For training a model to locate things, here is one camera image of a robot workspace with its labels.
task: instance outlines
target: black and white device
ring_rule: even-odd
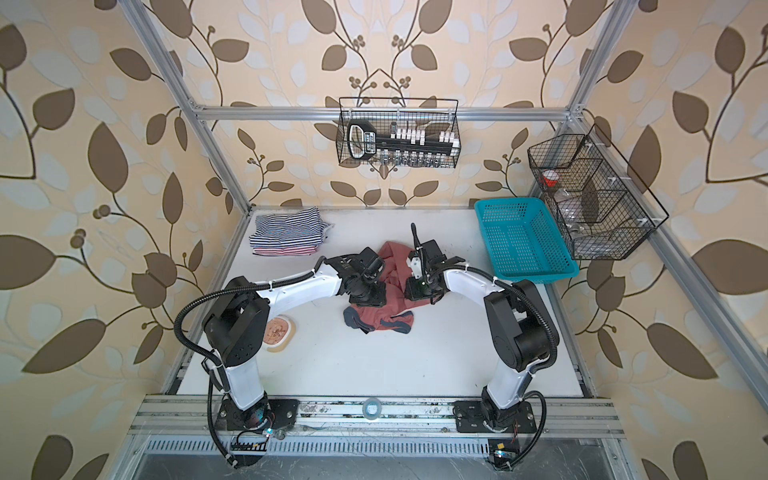
[[[411,300],[429,298],[434,303],[454,292],[485,308],[499,361],[482,390],[481,410],[488,430],[503,432],[514,423],[529,395],[537,394],[544,406],[540,393],[526,394],[526,389],[538,370],[554,364],[558,331],[533,283],[505,283],[464,264],[461,258],[448,259],[434,240],[421,244],[415,226],[411,227],[415,250],[409,256],[413,276],[406,285],[406,296]],[[204,368],[210,375],[209,430],[230,464],[237,466],[237,461],[221,444],[210,419],[213,386],[226,393],[245,428],[265,426],[270,402],[260,381],[256,354],[267,321],[295,306],[336,295],[348,294],[350,303],[359,306],[384,306],[385,285],[379,280],[383,266],[381,258],[368,247],[358,254],[320,257],[311,271],[294,278],[251,283],[237,277],[226,289],[204,295],[179,312],[174,332],[184,346],[204,357]],[[203,325],[213,347],[207,351],[184,335],[181,323],[192,309],[213,299],[217,301]],[[516,318],[515,312],[522,318]],[[535,437],[511,465],[528,453],[543,426],[542,416]]]

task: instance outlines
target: red cloth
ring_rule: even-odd
[[[379,279],[386,284],[386,305],[381,308],[352,305],[359,319],[372,326],[374,330],[392,329],[393,322],[406,323],[410,330],[413,326],[413,315],[398,315],[411,308],[429,304],[429,300],[413,302],[406,299],[406,280],[413,275],[411,267],[408,266],[408,254],[412,251],[412,247],[402,243],[384,243],[379,250],[379,256],[384,260],[384,270]]]

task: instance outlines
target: wallpaper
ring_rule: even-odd
[[[3,477],[103,478],[240,215],[114,2],[3,0],[0,45]]]
[[[547,140],[547,122],[463,122],[456,168],[339,165],[336,124],[219,121],[214,128],[252,204],[334,207],[467,207],[478,199],[527,196],[526,150]],[[211,179],[211,193],[219,192]]]
[[[564,107],[607,0],[146,0],[199,104]]]
[[[765,478],[768,415],[650,244],[558,288],[648,480]]]
[[[586,117],[670,211],[669,224],[768,350],[768,4],[641,2]]]

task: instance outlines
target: crumpled garment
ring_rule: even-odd
[[[406,299],[406,281],[413,275],[408,266],[408,254],[412,247],[397,242],[386,242],[379,250],[384,260],[384,270],[379,278],[386,285],[386,305],[349,306],[344,310],[344,323],[364,333],[373,330],[395,330],[408,333],[413,326],[413,313],[408,311],[417,306],[428,305],[429,300],[413,302]]]

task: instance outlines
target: wire basket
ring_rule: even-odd
[[[607,136],[594,130],[536,144],[528,162],[573,259],[623,260],[669,213],[621,152],[627,172],[617,173],[601,150]],[[633,191],[660,209],[651,212]]]
[[[341,97],[339,164],[456,168],[457,110],[458,100],[445,98]]]

